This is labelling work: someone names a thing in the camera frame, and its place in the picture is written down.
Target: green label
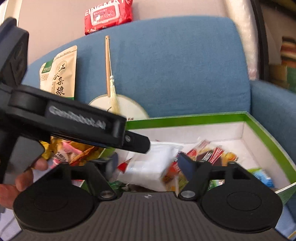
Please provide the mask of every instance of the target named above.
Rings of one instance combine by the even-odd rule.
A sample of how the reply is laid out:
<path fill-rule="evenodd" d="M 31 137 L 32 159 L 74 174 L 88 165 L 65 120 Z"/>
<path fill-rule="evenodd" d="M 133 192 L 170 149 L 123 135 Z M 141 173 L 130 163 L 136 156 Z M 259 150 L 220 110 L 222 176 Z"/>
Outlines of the green label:
<path fill-rule="evenodd" d="M 43 68 L 43 70 L 41 72 L 42 74 L 47 73 L 47 72 L 49 72 L 51 70 L 53 61 L 54 60 L 52 59 L 51 61 L 48 61 L 48 62 L 45 63 L 45 66 L 44 66 L 44 68 Z"/>

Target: white plastic bag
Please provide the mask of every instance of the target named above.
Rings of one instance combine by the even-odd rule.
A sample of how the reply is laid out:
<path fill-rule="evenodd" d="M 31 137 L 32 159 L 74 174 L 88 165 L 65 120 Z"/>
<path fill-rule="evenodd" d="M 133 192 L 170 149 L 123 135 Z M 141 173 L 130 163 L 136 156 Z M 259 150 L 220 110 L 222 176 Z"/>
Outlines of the white plastic bag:
<path fill-rule="evenodd" d="M 146 154 L 136 153 L 126 171 L 118 175 L 123 183 L 139 185 L 154 191 L 166 191 L 162 177 L 183 146 L 170 142 L 151 142 Z"/>

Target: finger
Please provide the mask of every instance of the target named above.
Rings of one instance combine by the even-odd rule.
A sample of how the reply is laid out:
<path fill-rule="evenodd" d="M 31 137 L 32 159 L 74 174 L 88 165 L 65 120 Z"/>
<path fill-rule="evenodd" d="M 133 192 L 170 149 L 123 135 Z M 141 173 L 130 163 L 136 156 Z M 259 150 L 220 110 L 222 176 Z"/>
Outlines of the finger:
<path fill-rule="evenodd" d="M 33 184 L 33 172 L 31 169 L 18 175 L 15 179 L 15 186 L 19 191 L 24 191 L 28 186 Z"/>
<path fill-rule="evenodd" d="M 13 202 L 19 193 L 14 185 L 0 184 L 0 205 L 12 209 Z"/>
<path fill-rule="evenodd" d="M 33 165 L 33 168 L 39 171 L 45 171 L 48 169 L 48 163 L 45 159 L 40 158 L 37 160 L 37 162 L 35 162 L 35 164 Z"/>

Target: red wet wipes pack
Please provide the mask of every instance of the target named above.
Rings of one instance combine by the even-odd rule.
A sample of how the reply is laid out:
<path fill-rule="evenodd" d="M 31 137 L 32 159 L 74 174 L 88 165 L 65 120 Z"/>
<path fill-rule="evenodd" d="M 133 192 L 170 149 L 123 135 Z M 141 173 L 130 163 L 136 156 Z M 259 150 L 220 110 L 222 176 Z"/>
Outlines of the red wet wipes pack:
<path fill-rule="evenodd" d="M 110 0 L 85 12 L 85 35 L 133 20 L 133 0 Z"/>

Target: blue cushion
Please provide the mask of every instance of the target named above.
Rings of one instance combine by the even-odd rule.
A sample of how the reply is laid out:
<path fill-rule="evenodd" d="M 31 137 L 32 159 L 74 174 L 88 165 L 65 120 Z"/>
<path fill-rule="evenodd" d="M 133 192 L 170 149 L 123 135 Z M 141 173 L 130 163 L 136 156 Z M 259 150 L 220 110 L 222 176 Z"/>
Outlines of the blue cushion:
<path fill-rule="evenodd" d="M 143 20 L 92 33 L 32 63 L 23 84 L 39 87 L 40 66 L 77 45 L 76 100 L 105 94 L 105 35 L 117 93 L 150 117 L 250 110 L 240 37 L 233 22 L 220 17 Z"/>
<path fill-rule="evenodd" d="M 264 81 L 251 81 L 252 116 L 296 163 L 296 94 Z"/>

